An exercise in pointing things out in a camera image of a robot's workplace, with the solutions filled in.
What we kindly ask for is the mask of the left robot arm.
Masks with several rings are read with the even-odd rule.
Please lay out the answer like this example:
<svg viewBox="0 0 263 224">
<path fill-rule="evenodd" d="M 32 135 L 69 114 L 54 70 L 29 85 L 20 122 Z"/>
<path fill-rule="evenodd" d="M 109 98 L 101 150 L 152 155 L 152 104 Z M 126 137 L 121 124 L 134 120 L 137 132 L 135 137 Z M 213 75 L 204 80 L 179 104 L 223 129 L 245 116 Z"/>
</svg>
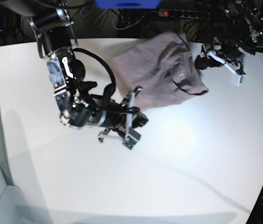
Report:
<svg viewBox="0 0 263 224">
<path fill-rule="evenodd" d="M 205 32 L 199 33 L 203 45 L 195 60 L 199 70 L 225 66 L 244 75 L 246 55 L 263 48 L 263 13 L 252 0 L 220 0 L 210 16 L 202 15 Z"/>
</svg>

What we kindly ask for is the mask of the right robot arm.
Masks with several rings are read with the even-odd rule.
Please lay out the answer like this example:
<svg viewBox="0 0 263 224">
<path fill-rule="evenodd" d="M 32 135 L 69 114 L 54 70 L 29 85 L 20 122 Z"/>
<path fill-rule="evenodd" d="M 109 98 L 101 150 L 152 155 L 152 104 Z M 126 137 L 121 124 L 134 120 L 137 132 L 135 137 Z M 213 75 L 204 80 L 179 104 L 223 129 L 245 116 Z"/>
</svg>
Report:
<svg viewBox="0 0 263 224">
<path fill-rule="evenodd" d="M 148 119 L 132 105 L 130 93 L 122 103 L 111 97 L 116 90 L 115 76 L 99 56 L 78 47 L 69 6 L 64 0 L 1 0 L 7 9 L 26 16 L 35 35 L 39 57 L 47 60 L 49 79 L 63 124 L 81 128 L 101 126 L 118 131 L 144 126 Z M 85 67 L 75 54 L 83 53 L 97 60 L 107 71 L 111 83 L 101 96 L 90 94 L 96 82 L 85 81 Z"/>
</svg>

